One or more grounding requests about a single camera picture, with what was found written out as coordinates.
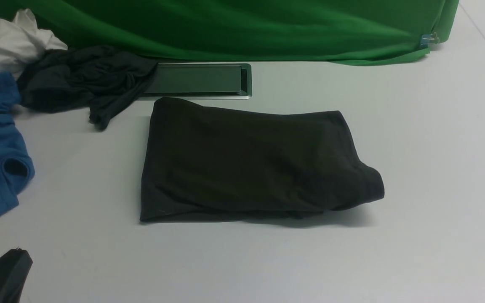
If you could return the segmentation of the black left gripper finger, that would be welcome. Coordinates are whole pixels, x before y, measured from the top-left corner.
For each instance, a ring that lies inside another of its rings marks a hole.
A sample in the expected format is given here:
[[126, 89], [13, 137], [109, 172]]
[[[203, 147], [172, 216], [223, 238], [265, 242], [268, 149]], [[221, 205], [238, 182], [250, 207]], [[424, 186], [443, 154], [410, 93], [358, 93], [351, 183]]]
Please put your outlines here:
[[27, 250], [11, 249], [0, 257], [0, 303], [19, 303], [33, 261]]

